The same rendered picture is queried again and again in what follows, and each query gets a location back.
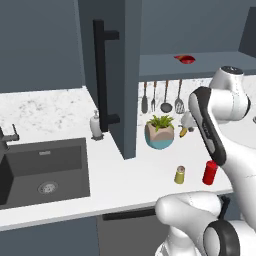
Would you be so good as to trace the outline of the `olive yellow shaker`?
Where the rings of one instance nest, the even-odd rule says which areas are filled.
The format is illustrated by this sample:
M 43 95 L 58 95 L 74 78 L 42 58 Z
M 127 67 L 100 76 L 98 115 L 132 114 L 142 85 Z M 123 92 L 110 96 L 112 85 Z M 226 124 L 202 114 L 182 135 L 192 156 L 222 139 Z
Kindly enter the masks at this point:
M 184 177 L 185 177 L 185 167 L 178 166 L 175 177 L 174 177 L 174 182 L 177 184 L 182 184 L 184 182 Z

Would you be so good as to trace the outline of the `red bowl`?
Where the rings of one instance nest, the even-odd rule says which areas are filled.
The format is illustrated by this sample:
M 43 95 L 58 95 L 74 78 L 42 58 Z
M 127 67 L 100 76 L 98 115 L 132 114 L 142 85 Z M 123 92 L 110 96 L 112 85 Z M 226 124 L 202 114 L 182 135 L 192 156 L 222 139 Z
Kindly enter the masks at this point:
M 176 55 L 175 59 L 179 60 L 183 64 L 192 64 L 196 59 L 191 55 Z

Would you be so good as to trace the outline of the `white soap dispenser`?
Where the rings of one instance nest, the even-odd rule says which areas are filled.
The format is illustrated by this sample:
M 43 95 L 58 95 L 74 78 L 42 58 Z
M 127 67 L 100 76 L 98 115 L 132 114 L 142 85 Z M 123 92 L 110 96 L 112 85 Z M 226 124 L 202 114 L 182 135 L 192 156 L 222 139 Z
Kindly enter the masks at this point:
M 92 138 L 94 140 L 101 140 L 103 138 L 103 133 L 100 129 L 100 119 L 98 111 L 94 111 L 94 115 L 90 118 L 90 130 L 92 132 Z

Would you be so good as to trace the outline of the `blue-grey closed wall cupboard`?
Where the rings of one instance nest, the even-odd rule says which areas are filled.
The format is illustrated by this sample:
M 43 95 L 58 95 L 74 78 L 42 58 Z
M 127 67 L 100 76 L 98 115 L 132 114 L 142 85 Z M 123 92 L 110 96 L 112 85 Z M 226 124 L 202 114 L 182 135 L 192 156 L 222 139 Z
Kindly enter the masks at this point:
M 80 88 L 77 0 L 0 0 L 0 93 Z

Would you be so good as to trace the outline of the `hanging ladle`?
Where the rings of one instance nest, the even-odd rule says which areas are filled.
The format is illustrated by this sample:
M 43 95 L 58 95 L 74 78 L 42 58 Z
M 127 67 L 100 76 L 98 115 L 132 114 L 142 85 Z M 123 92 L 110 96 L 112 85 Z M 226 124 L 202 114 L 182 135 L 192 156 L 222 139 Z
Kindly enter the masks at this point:
M 160 109 L 164 113 L 169 113 L 172 111 L 172 105 L 167 102 L 167 91 L 168 91 L 168 85 L 169 85 L 169 80 L 166 80 L 165 84 L 165 95 L 164 95 L 164 102 L 161 104 Z

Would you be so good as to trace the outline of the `hanging fork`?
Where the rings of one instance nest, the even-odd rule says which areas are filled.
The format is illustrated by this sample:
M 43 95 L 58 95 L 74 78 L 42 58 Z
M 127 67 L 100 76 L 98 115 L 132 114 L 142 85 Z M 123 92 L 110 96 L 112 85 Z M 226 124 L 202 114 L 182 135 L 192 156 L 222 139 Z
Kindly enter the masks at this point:
M 157 87 L 157 81 L 154 81 L 153 83 L 153 98 L 151 100 L 151 111 L 154 112 L 155 111 L 155 106 L 156 106 L 156 102 L 155 102 L 155 98 L 156 98 L 156 87 Z

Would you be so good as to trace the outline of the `blue-grey base cupboard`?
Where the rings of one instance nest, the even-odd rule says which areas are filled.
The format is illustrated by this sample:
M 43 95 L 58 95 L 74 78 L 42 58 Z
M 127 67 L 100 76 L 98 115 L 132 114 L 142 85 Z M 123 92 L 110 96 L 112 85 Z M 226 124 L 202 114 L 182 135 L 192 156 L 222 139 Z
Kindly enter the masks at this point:
M 96 218 L 2 231 L 0 256 L 99 256 Z

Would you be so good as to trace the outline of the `hanging slotted spatula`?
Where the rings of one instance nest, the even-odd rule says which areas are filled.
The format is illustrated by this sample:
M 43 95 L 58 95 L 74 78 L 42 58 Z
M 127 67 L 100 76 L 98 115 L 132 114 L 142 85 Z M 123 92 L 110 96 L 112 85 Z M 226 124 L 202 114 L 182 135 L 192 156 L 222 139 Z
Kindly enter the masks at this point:
M 182 99 L 180 98 L 180 92 L 181 92 L 181 86 L 182 86 L 182 79 L 179 80 L 179 88 L 178 88 L 178 95 L 175 100 L 175 112 L 176 114 L 183 114 L 185 112 L 185 107 Z

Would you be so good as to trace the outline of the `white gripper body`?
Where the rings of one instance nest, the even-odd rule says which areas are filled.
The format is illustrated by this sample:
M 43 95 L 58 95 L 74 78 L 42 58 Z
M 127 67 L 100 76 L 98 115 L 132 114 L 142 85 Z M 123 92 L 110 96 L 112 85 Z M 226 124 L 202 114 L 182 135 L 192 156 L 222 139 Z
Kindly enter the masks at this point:
M 186 128 L 189 132 L 193 132 L 197 127 L 197 124 L 189 111 L 186 111 L 181 118 L 181 125 Z

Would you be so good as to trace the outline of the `blue-grey wall cabinet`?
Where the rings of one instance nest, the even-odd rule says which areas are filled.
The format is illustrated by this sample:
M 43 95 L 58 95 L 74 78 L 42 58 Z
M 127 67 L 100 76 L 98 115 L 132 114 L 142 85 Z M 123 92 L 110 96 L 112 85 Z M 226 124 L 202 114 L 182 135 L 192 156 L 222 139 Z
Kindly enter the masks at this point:
M 222 66 L 256 74 L 256 0 L 142 0 L 141 81 L 207 78 Z

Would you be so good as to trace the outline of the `black tap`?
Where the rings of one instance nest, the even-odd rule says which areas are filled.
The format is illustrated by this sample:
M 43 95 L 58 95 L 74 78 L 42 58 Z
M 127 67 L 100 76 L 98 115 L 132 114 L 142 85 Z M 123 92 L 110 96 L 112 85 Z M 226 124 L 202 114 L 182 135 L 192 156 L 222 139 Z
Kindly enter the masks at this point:
M 5 151 L 8 149 L 8 142 L 18 141 L 20 139 L 19 134 L 16 131 L 15 125 L 12 125 L 14 134 L 13 135 L 5 135 L 0 127 L 0 151 Z

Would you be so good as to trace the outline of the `grey dishwasher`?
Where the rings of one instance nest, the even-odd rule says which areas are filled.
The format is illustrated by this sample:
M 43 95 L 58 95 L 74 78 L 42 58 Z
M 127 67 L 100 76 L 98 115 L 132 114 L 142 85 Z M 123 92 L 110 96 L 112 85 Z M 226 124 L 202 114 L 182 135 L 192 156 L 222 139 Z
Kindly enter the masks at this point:
M 148 217 L 104 221 L 97 217 L 100 256 L 154 256 L 169 227 L 156 214 Z

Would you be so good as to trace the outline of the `green plant in round pot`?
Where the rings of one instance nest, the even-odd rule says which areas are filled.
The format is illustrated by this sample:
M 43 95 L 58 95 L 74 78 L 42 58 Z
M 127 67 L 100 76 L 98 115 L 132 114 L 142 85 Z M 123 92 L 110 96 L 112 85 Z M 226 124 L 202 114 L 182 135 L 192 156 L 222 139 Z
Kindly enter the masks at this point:
M 153 149 L 162 150 L 169 147 L 174 141 L 173 117 L 163 115 L 146 122 L 144 128 L 145 140 L 148 146 Z

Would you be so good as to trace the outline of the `blue-grey open cabinet door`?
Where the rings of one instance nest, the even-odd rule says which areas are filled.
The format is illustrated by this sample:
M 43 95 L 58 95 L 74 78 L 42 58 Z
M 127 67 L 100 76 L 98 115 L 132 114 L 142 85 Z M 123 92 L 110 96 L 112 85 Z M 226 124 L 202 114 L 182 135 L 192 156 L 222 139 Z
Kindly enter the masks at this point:
M 98 107 L 93 21 L 119 32 L 105 42 L 108 113 L 120 122 L 108 131 L 125 159 L 136 156 L 142 0 L 78 0 L 85 85 Z

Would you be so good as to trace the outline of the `red condiment bottle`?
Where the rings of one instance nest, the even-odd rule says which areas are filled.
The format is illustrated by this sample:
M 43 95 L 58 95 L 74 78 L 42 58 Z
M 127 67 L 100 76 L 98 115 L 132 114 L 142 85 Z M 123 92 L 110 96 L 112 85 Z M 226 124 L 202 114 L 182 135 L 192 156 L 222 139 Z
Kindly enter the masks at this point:
M 210 160 L 206 163 L 204 175 L 202 178 L 202 182 L 205 185 L 213 184 L 217 169 L 218 169 L 218 165 L 213 160 Z

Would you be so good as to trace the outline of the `dark grey sink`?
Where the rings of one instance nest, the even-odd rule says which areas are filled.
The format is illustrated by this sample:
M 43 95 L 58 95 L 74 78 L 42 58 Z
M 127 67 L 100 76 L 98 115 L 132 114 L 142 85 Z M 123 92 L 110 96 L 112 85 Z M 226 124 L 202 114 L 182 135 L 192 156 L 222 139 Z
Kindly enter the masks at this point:
M 85 138 L 0 151 L 0 210 L 89 196 Z

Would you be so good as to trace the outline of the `hanging dark spoon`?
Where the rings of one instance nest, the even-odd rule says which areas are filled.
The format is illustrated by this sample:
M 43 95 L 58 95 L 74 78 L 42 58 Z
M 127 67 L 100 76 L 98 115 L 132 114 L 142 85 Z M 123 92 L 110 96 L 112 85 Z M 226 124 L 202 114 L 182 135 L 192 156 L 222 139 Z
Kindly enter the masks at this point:
M 142 97 L 142 102 L 141 102 L 141 111 L 143 114 L 146 114 L 148 111 L 148 99 L 147 99 L 147 82 L 144 82 L 144 94 Z

